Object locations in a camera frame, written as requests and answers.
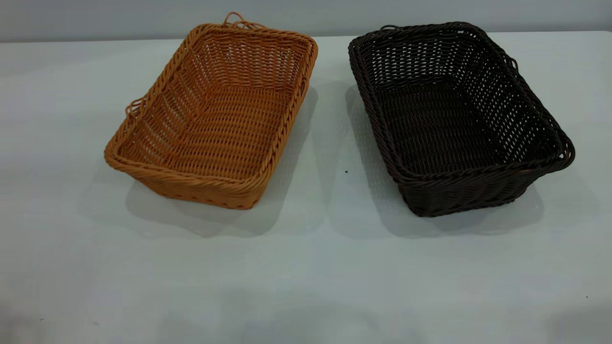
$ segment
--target wicker basket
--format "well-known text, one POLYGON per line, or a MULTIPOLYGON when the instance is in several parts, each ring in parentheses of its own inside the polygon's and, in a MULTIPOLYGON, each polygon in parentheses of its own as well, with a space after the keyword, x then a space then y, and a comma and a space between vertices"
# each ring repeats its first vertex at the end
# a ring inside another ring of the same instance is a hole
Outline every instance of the wicker basket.
POLYGON ((241 20, 193 29, 104 151, 158 194, 252 208, 308 90, 317 45, 241 20))
POLYGON ((387 171, 419 216, 511 202, 574 160, 516 61, 471 24, 385 26, 349 56, 387 171))

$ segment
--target rectangular basket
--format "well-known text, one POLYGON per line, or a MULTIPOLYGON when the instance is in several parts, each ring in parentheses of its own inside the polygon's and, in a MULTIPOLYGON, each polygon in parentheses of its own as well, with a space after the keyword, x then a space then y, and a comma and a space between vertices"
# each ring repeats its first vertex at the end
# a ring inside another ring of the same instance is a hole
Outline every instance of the rectangular basket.
POLYGON ((385 26, 349 57, 387 171, 419 216, 511 202, 574 159, 516 61, 476 26, 385 26))
POLYGON ((106 162, 170 198, 252 208, 308 90, 318 48, 241 20, 193 29, 104 151, 106 162))

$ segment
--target gray wall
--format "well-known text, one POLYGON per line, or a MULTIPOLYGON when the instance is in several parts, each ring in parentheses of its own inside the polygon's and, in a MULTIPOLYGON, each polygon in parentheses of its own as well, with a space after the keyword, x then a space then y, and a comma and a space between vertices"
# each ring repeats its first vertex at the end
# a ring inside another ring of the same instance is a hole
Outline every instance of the gray wall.
POLYGON ((0 0, 0 41, 180 38, 235 10, 313 36, 470 21, 487 31, 612 30, 612 0, 0 0))

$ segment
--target white table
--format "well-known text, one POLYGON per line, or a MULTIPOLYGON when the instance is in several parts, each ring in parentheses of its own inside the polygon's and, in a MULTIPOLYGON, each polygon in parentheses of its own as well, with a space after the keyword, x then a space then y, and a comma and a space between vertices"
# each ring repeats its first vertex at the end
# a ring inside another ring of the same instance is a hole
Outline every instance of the white table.
POLYGON ((0 45, 0 343, 610 343, 612 34, 492 34, 573 140, 500 208, 422 219, 348 64, 311 88, 259 205, 162 198, 102 151, 179 40, 0 45))

